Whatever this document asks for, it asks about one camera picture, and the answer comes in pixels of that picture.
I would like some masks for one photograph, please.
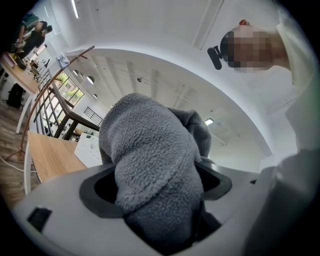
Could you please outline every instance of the wooden desk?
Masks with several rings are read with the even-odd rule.
[[[24,159],[24,190],[31,191],[31,159],[41,182],[55,176],[79,171],[86,166],[76,157],[74,151],[77,142],[53,138],[28,132],[28,143]]]
[[[3,67],[3,69],[5,71],[5,72],[3,72],[2,76],[1,76],[0,83],[5,76],[5,73],[8,73],[9,76],[11,76],[13,78],[13,80],[15,80],[15,82],[18,85],[20,85],[23,89],[25,89],[26,92],[29,94],[29,97],[28,97],[28,99],[23,107],[22,113],[20,115],[18,125],[16,127],[15,132],[17,134],[19,134],[22,121],[23,121],[24,116],[26,114],[26,110],[27,110],[28,106],[30,105],[33,96],[37,93],[38,86],[40,85],[40,83],[37,82],[36,80],[34,80],[34,76],[32,74],[29,74],[27,71],[22,70],[17,65],[14,67],[10,67],[8,65],[8,63],[3,59],[2,56],[0,57],[0,65]]]

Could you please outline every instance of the gray fabric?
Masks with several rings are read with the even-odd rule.
[[[197,112],[169,110],[139,93],[123,97],[101,123],[102,162],[116,165],[115,204],[161,253],[190,244],[203,193],[194,161],[208,156],[210,146],[209,129]]]

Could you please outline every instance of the white cable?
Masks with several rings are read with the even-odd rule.
[[[6,162],[1,156],[0,156],[0,158],[1,158],[1,160],[2,160],[5,164],[7,164],[8,166],[11,166],[12,168],[14,168],[14,169],[16,169],[16,170],[18,170],[18,171],[20,171],[20,172],[23,172],[23,173],[25,172],[24,170],[21,170],[21,169],[15,167],[14,165]]]

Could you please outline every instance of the white table leg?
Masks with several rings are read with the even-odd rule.
[[[25,156],[24,156],[24,192],[29,194],[31,192],[31,153],[29,151],[29,142],[26,144]]]
[[[30,102],[31,102],[32,98],[33,98],[33,94],[30,94],[30,95],[29,95],[29,98],[26,100],[26,103],[25,103],[25,105],[24,105],[24,107],[23,107],[23,110],[22,110],[22,113],[21,113],[21,115],[20,115],[20,119],[19,119],[19,122],[18,122],[18,126],[16,127],[16,131],[15,131],[16,134],[19,134],[19,133],[20,133],[20,128],[21,128],[22,121],[23,121],[23,119],[24,119],[24,116],[25,116],[25,114],[26,114],[26,111],[27,111],[27,109],[28,109],[28,106],[30,105]]]
[[[6,73],[7,72],[5,70],[3,70],[3,73],[2,73],[1,78],[0,78],[0,84],[1,84],[2,80],[4,79]]]

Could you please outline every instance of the wooden tabletop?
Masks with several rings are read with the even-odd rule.
[[[42,182],[52,177],[85,169],[74,154],[77,142],[28,132],[29,150]]]
[[[14,67],[10,67],[2,56],[0,58],[0,64],[5,69],[5,71],[10,76],[12,76],[16,80],[16,82],[28,93],[37,93],[38,86],[40,84],[36,80],[34,80],[34,76],[32,74],[29,74],[27,71],[22,70],[17,65],[15,65]]]

